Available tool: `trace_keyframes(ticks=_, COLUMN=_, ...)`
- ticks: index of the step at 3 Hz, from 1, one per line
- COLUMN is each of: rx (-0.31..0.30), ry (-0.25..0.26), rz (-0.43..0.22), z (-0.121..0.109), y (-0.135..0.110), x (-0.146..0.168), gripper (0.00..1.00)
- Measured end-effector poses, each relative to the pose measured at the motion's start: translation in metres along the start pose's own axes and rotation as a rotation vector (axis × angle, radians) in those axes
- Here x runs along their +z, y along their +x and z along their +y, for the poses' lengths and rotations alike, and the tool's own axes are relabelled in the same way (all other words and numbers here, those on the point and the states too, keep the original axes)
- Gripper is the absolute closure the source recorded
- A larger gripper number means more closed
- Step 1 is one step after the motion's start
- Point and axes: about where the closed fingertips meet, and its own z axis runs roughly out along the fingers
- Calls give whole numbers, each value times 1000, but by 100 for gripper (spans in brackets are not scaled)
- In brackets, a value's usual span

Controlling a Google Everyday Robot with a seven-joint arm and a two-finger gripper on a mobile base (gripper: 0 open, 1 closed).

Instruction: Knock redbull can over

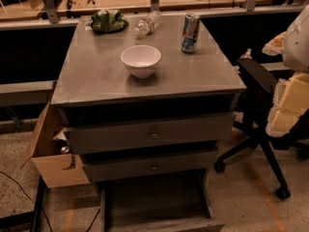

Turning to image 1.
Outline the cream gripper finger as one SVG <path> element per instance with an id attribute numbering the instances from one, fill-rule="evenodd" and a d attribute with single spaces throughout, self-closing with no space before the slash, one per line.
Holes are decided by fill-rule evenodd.
<path id="1" fill-rule="evenodd" d="M 268 42 L 262 52 L 282 54 L 283 63 L 294 71 L 288 80 L 280 78 L 275 86 L 273 107 L 267 117 L 266 132 L 281 137 L 290 132 L 309 109 L 309 41 L 308 34 L 284 32 Z"/>

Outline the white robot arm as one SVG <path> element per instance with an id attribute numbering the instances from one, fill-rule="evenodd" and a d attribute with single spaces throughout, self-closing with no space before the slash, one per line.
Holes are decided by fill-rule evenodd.
<path id="1" fill-rule="evenodd" d="M 268 42 L 262 52 L 270 56 L 281 54 L 283 64 L 295 72 L 288 80 L 279 79 L 267 118 L 267 134 L 281 137 L 309 109 L 309 6 L 286 32 Z"/>

